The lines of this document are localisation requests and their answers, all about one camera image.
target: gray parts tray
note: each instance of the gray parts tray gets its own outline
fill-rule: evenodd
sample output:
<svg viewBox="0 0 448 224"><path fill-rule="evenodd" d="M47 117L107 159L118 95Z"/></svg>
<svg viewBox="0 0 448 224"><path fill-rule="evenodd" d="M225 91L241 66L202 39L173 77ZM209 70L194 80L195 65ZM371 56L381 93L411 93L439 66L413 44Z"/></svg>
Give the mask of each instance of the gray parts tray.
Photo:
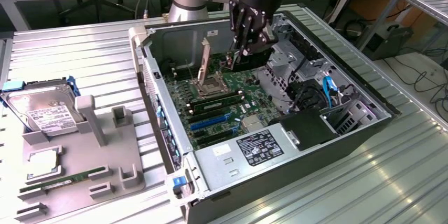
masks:
<svg viewBox="0 0 448 224"><path fill-rule="evenodd" d="M93 132L83 134L73 132L54 136L49 142L31 146L23 142L23 164L27 162L30 153L61 146L63 151L57 156L55 165L61 165L63 173L55 178L45 179L23 187L30 188L29 191L18 192L17 197L29 206L33 204L45 206L45 211L39 211L38 214L30 213L27 215L26 211L19 210L17 216L22 223L37 223L133 193L145 187L131 113L129 110L123 110L118 114L121 117L125 116L118 120L118 127L115 127L117 122L113 120L111 112L97 115L106 139L105 146L98 147ZM129 174L130 177L135 176L135 179L130 183L126 180L122 181L122 173ZM54 180L58 180L58 185L43 186L45 183ZM35 189L38 185L47 189Z"/></svg>

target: power supply label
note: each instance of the power supply label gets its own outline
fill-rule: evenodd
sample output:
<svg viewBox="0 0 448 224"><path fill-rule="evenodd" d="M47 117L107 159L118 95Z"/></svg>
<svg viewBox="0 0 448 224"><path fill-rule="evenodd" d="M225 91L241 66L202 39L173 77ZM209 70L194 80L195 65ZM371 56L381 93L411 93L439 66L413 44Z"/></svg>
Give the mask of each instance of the power supply label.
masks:
<svg viewBox="0 0 448 224"><path fill-rule="evenodd" d="M26 111L26 115L43 133L75 126L65 105Z"/></svg>
<svg viewBox="0 0 448 224"><path fill-rule="evenodd" d="M235 143L250 166L262 164L283 154L269 130L235 140Z"/></svg>

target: green circuit board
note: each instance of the green circuit board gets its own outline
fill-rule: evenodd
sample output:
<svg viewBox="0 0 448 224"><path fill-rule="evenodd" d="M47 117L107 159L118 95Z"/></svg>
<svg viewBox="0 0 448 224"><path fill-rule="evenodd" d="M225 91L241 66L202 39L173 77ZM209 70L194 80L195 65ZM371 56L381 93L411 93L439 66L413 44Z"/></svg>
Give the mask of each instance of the green circuit board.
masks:
<svg viewBox="0 0 448 224"><path fill-rule="evenodd" d="M211 63L209 70L217 70L214 62ZM225 114L229 115L229 118L225 122L210 125L199 129L201 131L205 131L203 136L211 136L229 129L233 129L233 134L229 135L226 138L219 139L218 141L209 142L201 145L197 144L197 139L199 139L203 136L201 137L193 136L193 131L190 130L190 123L187 123L187 119L191 117L191 115L187 113L187 110L185 108L187 102L199 101L202 98L199 98L198 96L197 88L190 79L175 81L173 78L165 77L165 84L175 106L177 114L182 122L183 129L186 131L189 141L191 143L194 150L198 150L199 148L203 148L231 137L247 133L247 130L245 129L241 123L243 117L257 115L262 125L266 126L267 122L273 118L279 116L279 112L267 98L269 94L265 93L259 85L254 84L255 77L251 75L251 70L235 73L230 71L225 72L225 70L222 70L222 72L223 73L221 73L221 77L223 83L229 88L229 92L241 90L243 92L243 99L241 103L221 108L221 111L223 111Z"/></svg>

